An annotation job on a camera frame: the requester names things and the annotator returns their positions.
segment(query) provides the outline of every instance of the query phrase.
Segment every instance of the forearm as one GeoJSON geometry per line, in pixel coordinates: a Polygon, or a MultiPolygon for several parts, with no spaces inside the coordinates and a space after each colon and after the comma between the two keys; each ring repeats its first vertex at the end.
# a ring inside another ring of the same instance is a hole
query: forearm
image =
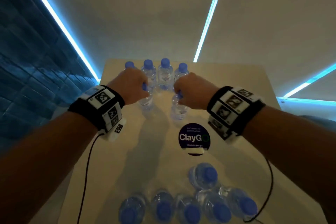
{"type": "Polygon", "coordinates": [[[336,208],[336,134],[266,106],[242,135],[321,205],[336,208]]]}
{"type": "Polygon", "coordinates": [[[66,112],[34,130],[3,156],[0,160],[2,223],[28,222],[96,133],[95,126],[86,118],[66,112]]]}

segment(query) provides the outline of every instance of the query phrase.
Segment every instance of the light strip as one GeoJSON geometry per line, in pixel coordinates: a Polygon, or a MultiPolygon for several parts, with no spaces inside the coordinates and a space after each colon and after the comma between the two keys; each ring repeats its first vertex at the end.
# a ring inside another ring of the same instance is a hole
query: light strip
{"type": "Polygon", "coordinates": [[[277,99],[280,100],[289,100],[289,101],[296,101],[296,102],[301,102],[301,103],[306,103],[306,104],[319,104],[319,105],[331,105],[331,106],[336,106],[335,101],[325,101],[325,100],[315,100],[315,99],[302,99],[302,98],[285,98],[285,97],[276,97],[277,99]]]}
{"type": "Polygon", "coordinates": [[[312,84],[313,82],[316,82],[318,79],[321,79],[322,77],[326,76],[327,74],[331,73],[336,69],[336,64],[328,67],[327,69],[323,70],[321,73],[318,75],[314,76],[313,78],[309,79],[305,83],[301,84],[300,86],[296,87],[292,91],[289,91],[286,95],[284,95],[284,98],[288,98],[291,95],[297,93],[298,91],[302,90],[303,88],[307,87],[308,85],[312,84]]]}
{"type": "Polygon", "coordinates": [[[61,22],[60,18],[57,16],[57,14],[55,13],[55,11],[53,10],[53,8],[51,7],[51,5],[49,4],[49,2],[47,0],[42,0],[42,2],[46,6],[46,8],[50,12],[50,14],[53,16],[53,18],[55,19],[55,21],[57,22],[57,24],[59,25],[59,27],[61,28],[61,30],[63,31],[63,33],[69,39],[71,45],[75,48],[76,52],[81,57],[81,59],[83,60],[83,62],[87,66],[87,68],[90,70],[90,72],[92,73],[92,75],[94,76],[94,78],[97,80],[97,82],[100,82],[100,79],[98,78],[97,74],[95,73],[95,71],[91,67],[90,63],[87,61],[87,59],[84,56],[84,54],[82,53],[81,49],[78,47],[78,45],[76,44],[75,40],[72,38],[72,36],[68,32],[68,30],[65,28],[65,26],[61,22]]]}
{"type": "Polygon", "coordinates": [[[217,2],[218,2],[218,0],[212,0],[210,10],[209,10],[209,13],[208,13],[208,17],[207,17],[207,20],[205,21],[205,26],[204,26],[204,29],[203,29],[203,32],[202,32],[202,35],[201,35],[201,39],[199,40],[199,44],[198,44],[197,51],[196,51],[196,54],[195,54],[194,62],[197,62],[198,56],[200,55],[200,52],[201,52],[201,49],[202,49],[202,46],[203,46],[203,43],[204,43],[204,39],[205,39],[205,36],[207,35],[208,28],[209,28],[213,13],[215,11],[217,2]]]}

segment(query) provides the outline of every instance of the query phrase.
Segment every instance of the person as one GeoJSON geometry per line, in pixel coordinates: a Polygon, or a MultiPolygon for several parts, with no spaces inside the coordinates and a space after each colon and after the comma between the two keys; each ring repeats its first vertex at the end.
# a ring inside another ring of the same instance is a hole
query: person
{"type": "MultiPolygon", "coordinates": [[[[128,68],[107,84],[125,105],[148,96],[140,70],[128,68]]],[[[180,104],[207,110],[219,90],[190,73],[174,84],[180,104]]],[[[83,116],[65,112],[35,129],[0,159],[1,223],[26,223],[48,200],[78,161],[97,128],[83,116]]],[[[336,212],[336,134],[304,118],[263,107],[243,137],[324,209],[336,212]]]]}

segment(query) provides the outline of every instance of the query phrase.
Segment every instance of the hand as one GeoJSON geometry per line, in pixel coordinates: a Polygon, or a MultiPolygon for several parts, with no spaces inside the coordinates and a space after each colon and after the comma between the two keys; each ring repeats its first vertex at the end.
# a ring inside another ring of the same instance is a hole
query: hand
{"type": "Polygon", "coordinates": [[[219,88],[206,79],[190,73],[175,82],[174,90],[175,93],[181,91],[183,95],[179,104],[186,105],[192,109],[206,110],[212,96],[219,88]]]}
{"type": "Polygon", "coordinates": [[[149,93],[142,89],[144,82],[148,85],[146,75],[139,69],[129,67],[118,74],[107,86],[121,95],[125,105],[130,105],[149,96],[149,93]]]}

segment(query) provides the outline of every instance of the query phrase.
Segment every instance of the person's left hand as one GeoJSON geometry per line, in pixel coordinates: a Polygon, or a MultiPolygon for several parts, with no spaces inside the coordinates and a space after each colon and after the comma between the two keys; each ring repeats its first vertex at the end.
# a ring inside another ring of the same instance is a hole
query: person's left hand
{"type": "Polygon", "coordinates": [[[107,86],[121,95],[125,105],[130,105],[149,96],[149,93],[142,89],[144,82],[148,85],[146,75],[139,69],[129,67],[110,81],[107,86]]]}

